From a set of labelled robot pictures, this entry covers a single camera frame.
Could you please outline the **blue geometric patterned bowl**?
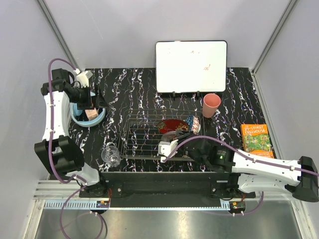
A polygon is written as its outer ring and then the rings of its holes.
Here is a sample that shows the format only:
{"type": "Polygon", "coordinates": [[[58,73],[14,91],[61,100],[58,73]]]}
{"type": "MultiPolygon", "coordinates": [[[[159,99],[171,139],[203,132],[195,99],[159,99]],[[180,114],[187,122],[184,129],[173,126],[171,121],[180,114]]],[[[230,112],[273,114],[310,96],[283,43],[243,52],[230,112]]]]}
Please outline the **blue geometric patterned bowl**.
{"type": "Polygon", "coordinates": [[[189,115],[186,119],[186,123],[188,124],[190,131],[192,131],[194,134],[199,134],[201,125],[198,117],[189,115]]]}

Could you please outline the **clear glass bowl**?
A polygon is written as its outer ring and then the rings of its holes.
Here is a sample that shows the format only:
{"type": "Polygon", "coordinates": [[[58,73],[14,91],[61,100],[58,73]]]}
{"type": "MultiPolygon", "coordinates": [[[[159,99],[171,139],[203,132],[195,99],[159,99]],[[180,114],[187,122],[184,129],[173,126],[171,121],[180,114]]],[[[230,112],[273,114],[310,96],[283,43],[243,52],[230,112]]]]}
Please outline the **clear glass bowl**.
{"type": "Polygon", "coordinates": [[[171,142],[175,138],[178,138],[186,133],[188,133],[188,131],[180,130],[180,129],[178,129],[176,131],[168,131],[168,132],[163,134],[163,136],[161,137],[161,141],[171,142]]]}

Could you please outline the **red floral plate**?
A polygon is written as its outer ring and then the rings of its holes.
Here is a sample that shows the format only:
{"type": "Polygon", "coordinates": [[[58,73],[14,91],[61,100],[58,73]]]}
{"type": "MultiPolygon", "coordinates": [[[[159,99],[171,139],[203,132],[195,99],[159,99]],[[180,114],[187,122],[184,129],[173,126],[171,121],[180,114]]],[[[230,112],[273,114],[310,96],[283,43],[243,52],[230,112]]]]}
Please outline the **red floral plate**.
{"type": "Polygon", "coordinates": [[[167,132],[176,131],[177,129],[188,131],[189,125],[180,119],[164,119],[157,124],[157,128],[160,133],[165,134],[167,132]]]}

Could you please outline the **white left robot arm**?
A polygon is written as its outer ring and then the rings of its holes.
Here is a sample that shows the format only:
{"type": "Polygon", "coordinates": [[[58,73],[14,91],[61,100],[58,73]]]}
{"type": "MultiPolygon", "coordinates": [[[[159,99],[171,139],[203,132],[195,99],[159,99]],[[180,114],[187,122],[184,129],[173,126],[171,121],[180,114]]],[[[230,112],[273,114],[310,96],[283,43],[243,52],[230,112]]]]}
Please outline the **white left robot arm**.
{"type": "Polygon", "coordinates": [[[34,151],[50,175],[65,177],[64,182],[75,179],[88,195],[103,197],[108,193],[106,180],[85,163],[82,150],[69,136],[69,126],[74,114],[101,109],[96,118],[84,122],[86,127],[93,127],[104,119],[109,106],[99,86],[91,92],[91,71],[72,74],[59,68],[52,70],[51,76],[41,87],[46,123],[42,141],[34,145],[34,151]]]}

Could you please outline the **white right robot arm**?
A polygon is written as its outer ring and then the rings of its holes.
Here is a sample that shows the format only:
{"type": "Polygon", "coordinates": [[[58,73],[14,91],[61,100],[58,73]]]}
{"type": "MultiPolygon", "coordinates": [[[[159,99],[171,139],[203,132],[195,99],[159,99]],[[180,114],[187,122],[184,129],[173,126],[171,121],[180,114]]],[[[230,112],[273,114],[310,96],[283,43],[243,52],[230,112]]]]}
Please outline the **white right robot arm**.
{"type": "Polygon", "coordinates": [[[169,132],[169,139],[158,144],[162,163],[171,160],[183,149],[198,163],[218,173],[235,174],[237,180],[226,185],[231,197],[242,193],[290,193],[293,198],[316,203],[319,200],[319,173],[314,161],[307,156],[298,160],[274,159],[253,155],[227,143],[193,132],[169,132]]]}

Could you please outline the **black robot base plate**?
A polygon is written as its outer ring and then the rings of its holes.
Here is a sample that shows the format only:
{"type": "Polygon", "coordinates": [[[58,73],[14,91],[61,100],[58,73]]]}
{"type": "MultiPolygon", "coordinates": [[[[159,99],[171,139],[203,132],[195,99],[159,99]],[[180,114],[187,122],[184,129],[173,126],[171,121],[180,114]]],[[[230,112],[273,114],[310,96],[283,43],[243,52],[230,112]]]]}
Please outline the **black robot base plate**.
{"type": "Polygon", "coordinates": [[[215,172],[107,172],[113,208],[210,208],[221,199],[252,199],[238,189],[239,174],[215,172]]]}

